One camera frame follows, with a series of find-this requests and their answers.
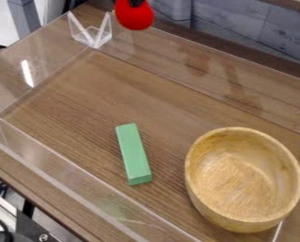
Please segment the grey post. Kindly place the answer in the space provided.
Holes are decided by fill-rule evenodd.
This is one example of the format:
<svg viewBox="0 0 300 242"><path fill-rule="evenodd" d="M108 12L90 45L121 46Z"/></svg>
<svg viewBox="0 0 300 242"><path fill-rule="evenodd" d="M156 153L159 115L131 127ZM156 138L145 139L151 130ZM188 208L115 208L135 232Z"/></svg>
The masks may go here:
<svg viewBox="0 0 300 242"><path fill-rule="evenodd" d="M21 39L41 28L36 0L7 0L13 21Z"/></svg>

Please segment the wooden bowl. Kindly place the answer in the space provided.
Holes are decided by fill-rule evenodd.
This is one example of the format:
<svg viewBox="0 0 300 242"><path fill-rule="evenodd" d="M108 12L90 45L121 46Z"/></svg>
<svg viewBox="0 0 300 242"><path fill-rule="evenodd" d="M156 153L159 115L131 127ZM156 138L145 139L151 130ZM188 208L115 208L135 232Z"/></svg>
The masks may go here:
<svg viewBox="0 0 300 242"><path fill-rule="evenodd" d="M300 165L288 147L244 127L201 135L185 158L191 201L207 219L236 233L274 228L300 199Z"/></svg>

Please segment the black clamp bracket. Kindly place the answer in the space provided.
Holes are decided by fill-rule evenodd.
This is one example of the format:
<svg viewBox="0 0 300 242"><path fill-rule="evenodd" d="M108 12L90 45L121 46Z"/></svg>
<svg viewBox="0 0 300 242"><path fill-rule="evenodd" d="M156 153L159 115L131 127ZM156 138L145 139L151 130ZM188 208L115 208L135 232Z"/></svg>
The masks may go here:
<svg viewBox="0 0 300 242"><path fill-rule="evenodd" d="M25 214L18 213L13 242L61 242Z"/></svg>

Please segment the green rectangular block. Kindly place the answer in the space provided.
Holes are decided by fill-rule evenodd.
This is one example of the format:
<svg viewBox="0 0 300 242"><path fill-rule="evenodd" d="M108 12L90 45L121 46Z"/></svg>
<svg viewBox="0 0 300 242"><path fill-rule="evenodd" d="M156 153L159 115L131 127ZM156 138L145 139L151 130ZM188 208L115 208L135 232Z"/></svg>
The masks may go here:
<svg viewBox="0 0 300 242"><path fill-rule="evenodd" d="M139 185L152 181L151 162L140 131L135 123L116 128L120 149L128 174L128 184Z"/></svg>

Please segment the clear acrylic tray enclosure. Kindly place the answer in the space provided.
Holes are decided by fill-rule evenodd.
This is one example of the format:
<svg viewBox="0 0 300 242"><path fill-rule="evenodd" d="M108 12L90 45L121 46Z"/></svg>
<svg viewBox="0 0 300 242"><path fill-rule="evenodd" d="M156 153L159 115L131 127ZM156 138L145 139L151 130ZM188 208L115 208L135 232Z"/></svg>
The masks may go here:
<svg viewBox="0 0 300 242"><path fill-rule="evenodd" d="M86 242L300 242L300 202L262 233L199 213L185 157L211 130L276 138L300 164L300 78L175 35L113 28L92 48L60 17L0 52L0 179ZM152 181L128 184L116 128L137 125Z"/></svg>

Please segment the red plush fruit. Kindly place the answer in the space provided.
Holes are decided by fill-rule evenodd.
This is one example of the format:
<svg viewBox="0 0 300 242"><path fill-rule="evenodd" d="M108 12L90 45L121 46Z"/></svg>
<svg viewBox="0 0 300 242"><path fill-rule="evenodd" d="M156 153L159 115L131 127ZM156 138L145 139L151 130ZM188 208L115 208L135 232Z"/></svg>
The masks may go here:
<svg viewBox="0 0 300 242"><path fill-rule="evenodd" d="M149 0L139 8L131 6L129 0L115 0L115 12L120 24L131 30L148 29L155 22Z"/></svg>

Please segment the black table leg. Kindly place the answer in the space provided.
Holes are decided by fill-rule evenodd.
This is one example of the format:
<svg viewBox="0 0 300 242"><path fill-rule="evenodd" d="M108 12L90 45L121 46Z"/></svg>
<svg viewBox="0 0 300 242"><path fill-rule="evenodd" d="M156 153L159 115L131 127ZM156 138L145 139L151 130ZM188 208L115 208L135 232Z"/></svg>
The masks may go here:
<svg viewBox="0 0 300 242"><path fill-rule="evenodd" d="M24 203L22 213L24 213L29 218L33 218L33 217L34 217L36 206L34 206L28 200L25 200L25 203Z"/></svg>

